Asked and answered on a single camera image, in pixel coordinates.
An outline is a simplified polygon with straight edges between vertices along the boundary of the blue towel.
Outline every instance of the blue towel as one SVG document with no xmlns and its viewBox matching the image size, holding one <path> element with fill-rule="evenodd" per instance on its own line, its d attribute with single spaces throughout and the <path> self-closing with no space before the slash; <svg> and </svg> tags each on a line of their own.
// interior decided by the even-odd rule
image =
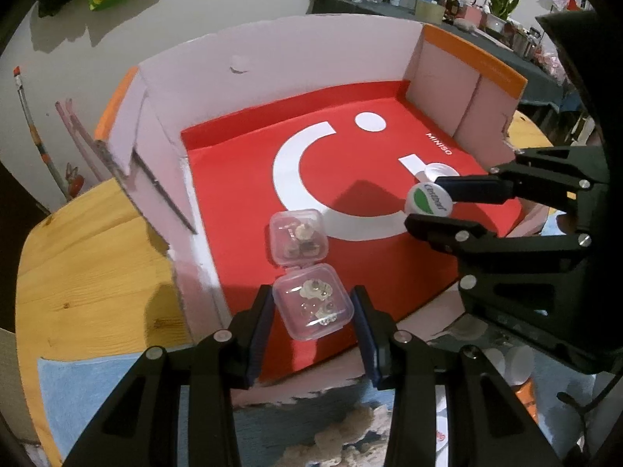
<svg viewBox="0 0 623 467">
<path fill-rule="evenodd" d="M 79 362 L 39 359 L 39 381 L 52 437 L 64 459 L 139 354 L 95 358 Z M 234 412 L 242 465 L 269 467 L 284 449 L 313 444 L 314 435 L 332 423 L 343 421 L 357 404 L 387 405 L 392 409 L 394 392 L 380 392 L 369 380 L 334 388 L 313 399 L 293 405 L 249 407 Z M 180 398 L 178 465 L 188 466 L 188 387 Z"/>
<path fill-rule="evenodd" d="M 551 215 L 542 235 L 562 235 Z M 494 332 L 473 342 L 482 349 L 496 347 Z M 449 335 L 434 345 L 458 351 L 462 344 Z M 100 405 L 132 366 L 139 354 L 95 358 L 78 362 L 39 360 L 39 381 L 52 437 L 63 457 L 67 456 L 82 430 Z M 559 456 L 564 456 L 581 434 L 577 415 L 557 398 L 568 392 L 581 404 L 590 401 L 594 376 L 579 374 L 546 355 L 535 354 L 535 397 L 540 427 Z M 314 435 L 332 423 L 343 421 L 358 404 L 393 407 L 394 392 L 379 392 L 368 380 L 346 388 L 335 388 L 313 399 L 293 405 L 261 406 L 236 410 L 234 421 L 243 466 L 270 467 L 284 449 L 296 444 L 313 444 Z M 188 389 L 183 388 L 178 431 L 178 465 L 188 465 Z"/>
</svg>

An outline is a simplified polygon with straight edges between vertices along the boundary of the screw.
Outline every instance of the screw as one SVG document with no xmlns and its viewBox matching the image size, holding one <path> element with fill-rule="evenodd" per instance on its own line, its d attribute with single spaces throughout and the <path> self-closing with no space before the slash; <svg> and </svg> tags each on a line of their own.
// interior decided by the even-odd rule
<svg viewBox="0 0 623 467">
<path fill-rule="evenodd" d="M 493 336 L 493 342 L 498 346 L 504 346 L 506 348 L 511 347 L 510 337 L 502 332 L 495 331 Z"/>
<path fill-rule="evenodd" d="M 401 344 L 407 344 L 411 339 L 413 339 L 413 335 L 406 330 L 398 330 L 398 332 L 394 333 L 394 340 Z"/>
<path fill-rule="evenodd" d="M 465 346 L 463 348 L 463 354 L 472 360 L 475 360 L 480 355 L 480 349 L 476 346 Z"/>
<path fill-rule="evenodd" d="M 469 232 L 467 230 L 461 230 L 457 232 L 454 238 L 457 242 L 465 242 L 469 238 Z"/>
<path fill-rule="evenodd" d="M 476 282 L 476 276 L 468 274 L 460 280 L 459 286 L 464 290 L 471 290 L 474 286 L 476 286 Z"/>
<path fill-rule="evenodd" d="M 233 335 L 229 330 L 218 330 L 217 332 L 214 332 L 213 337 L 216 342 L 227 342 L 233 337 Z"/>
<path fill-rule="evenodd" d="M 145 352 L 148 360 L 158 360 L 163 355 L 163 349 L 158 346 L 152 346 Z"/>
<path fill-rule="evenodd" d="M 577 243 L 580 244 L 584 248 L 587 248 L 588 246 L 590 246 L 591 242 L 593 242 L 593 239 L 591 239 L 591 236 L 588 235 L 587 233 L 581 233 L 580 235 L 577 236 Z"/>
</svg>

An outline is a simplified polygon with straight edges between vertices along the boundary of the clear plastic box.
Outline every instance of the clear plastic box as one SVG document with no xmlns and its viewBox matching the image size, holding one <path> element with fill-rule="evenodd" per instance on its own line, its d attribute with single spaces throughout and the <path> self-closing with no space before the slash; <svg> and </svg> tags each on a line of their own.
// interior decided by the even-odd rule
<svg viewBox="0 0 623 467">
<path fill-rule="evenodd" d="M 349 323 L 354 307 L 337 272 L 326 263 L 314 265 L 329 250 L 322 214 L 278 212 L 270 218 L 269 232 L 273 259 L 287 270 L 273 284 L 273 298 L 290 336 L 310 341 Z"/>
<path fill-rule="evenodd" d="M 282 267 L 310 265 L 329 252 L 322 214 L 315 209 L 277 212 L 270 218 L 270 252 Z"/>
<path fill-rule="evenodd" d="M 353 319 L 350 296 L 335 269 L 326 263 L 292 270 L 278 278 L 273 297 L 288 333 L 297 341 L 319 339 Z"/>
</svg>

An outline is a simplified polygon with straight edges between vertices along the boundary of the red surface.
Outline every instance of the red surface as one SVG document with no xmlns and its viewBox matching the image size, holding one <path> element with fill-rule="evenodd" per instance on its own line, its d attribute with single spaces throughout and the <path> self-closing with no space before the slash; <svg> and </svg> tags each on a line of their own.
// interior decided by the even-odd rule
<svg viewBox="0 0 623 467">
<path fill-rule="evenodd" d="M 446 163 L 462 175 L 483 173 L 451 138 L 401 100 L 404 88 L 400 82 L 328 88 L 183 133 L 210 249 L 232 313 L 248 308 L 258 286 L 273 283 L 285 272 L 272 262 L 267 244 L 270 216 L 285 210 L 273 187 L 272 164 L 281 145 L 305 127 L 328 121 L 336 130 L 303 154 L 300 174 L 306 188 L 320 202 L 351 215 L 391 214 L 404 208 L 404 195 L 416 181 L 398 161 L 408 154 L 417 154 L 425 163 Z M 354 101 L 357 97 L 363 101 Z M 354 123 L 360 112 L 380 114 L 387 127 L 381 132 L 361 130 Z M 281 119 L 283 114 L 291 117 Z M 452 155 L 439 149 L 428 132 Z M 506 235 L 520 213 L 519 202 L 513 200 L 504 205 L 457 204 L 452 216 L 474 219 Z M 329 238 L 325 262 L 335 267 L 347 290 L 365 285 L 375 306 L 396 320 L 457 277 L 454 257 L 432 251 L 406 233 L 373 241 Z M 350 326 L 317 341 L 294 341 L 277 313 L 262 378 L 278 379 L 354 344 Z"/>
</svg>

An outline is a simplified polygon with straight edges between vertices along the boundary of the cable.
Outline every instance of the cable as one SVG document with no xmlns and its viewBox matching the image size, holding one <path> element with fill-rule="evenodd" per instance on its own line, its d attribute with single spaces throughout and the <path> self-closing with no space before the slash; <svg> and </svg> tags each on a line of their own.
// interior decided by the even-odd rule
<svg viewBox="0 0 623 467">
<path fill-rule="evenodd" d="M 601 404 L 603 399 L 605 399 L 606 396 L 612 391 L 612 389 L 619 383 L 621 378 L 623 378 L 623 369 L 619 370 L 615 374 L 612 380 L 606 385 L 603 390 L 601 390 L 597 397 L 595 397 L 584 406 L 580 405 L 577 400 L 568 393 L 559 392 L 556 395 L 560 402 L 571 406 L 580 417 L 580 421 L 582 422 L 582 431 L 584 434 L 584 448 L 582 450 L 582 453 L 587 459 L 591 457 L 591 452 L 588 445 L 588 428 L 586 426 L 586 415 L 590 413 L 593 409 L 595 409 L 599 404 Z"/>
</svg>

